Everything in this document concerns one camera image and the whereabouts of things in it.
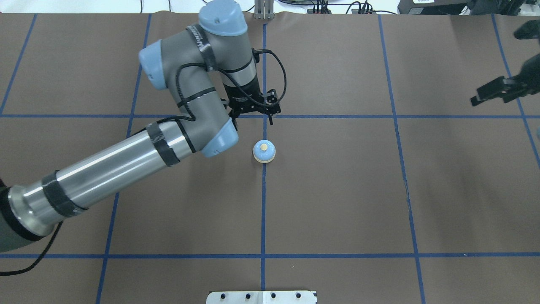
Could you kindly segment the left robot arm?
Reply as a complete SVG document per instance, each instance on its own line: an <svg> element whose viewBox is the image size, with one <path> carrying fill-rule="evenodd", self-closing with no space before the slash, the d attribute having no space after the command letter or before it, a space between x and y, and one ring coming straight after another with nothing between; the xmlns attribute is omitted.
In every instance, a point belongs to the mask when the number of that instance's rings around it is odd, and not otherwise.
<svg viewBox="0 0 540 304"><path fill-rule="evenodd" d="M147 125L125 140L30 185L1 187L1 252L50 235L59 223L183 158L214 157L237 144L236 119L281 112L283 96L260 90L248 25L233 0L203 6L197 23L140 50L150 83L168 90L179 115Z"/></svg>

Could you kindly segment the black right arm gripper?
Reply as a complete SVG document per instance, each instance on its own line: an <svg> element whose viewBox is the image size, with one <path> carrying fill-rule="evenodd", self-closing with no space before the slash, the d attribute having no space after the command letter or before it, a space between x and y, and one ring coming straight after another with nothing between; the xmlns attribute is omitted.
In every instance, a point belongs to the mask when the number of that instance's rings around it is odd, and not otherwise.
<svg viewBox="0 0 540 304"><path fill-rule="evenodd" d="M497 21L493 20L492 23L507 77L499 76L477 88L476 95L470 98L471 106L478 106L496 98L501 98L504 103L509 103L524 96L539 93L539 54L527 59L521 65L519 73L513 75L502 46Z"/></svg>

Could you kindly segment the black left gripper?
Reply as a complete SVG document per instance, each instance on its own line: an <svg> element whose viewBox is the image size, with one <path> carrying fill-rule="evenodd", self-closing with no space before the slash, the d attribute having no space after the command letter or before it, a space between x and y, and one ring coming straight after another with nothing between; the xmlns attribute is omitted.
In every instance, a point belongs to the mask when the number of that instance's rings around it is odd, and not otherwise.
<svg viewBox="0 0 540 304"><path fill-rule="evenodd" d="M230 80L223 79L222 83L228 96L228 107L231 109L228 115L235 130L238 130L237 118L241 114L249 112L259 112L266 115L268 123L273 125L273 115L281 112L281 106L274 89L263 94L257 78L240 87L234 85Z"/></svg>

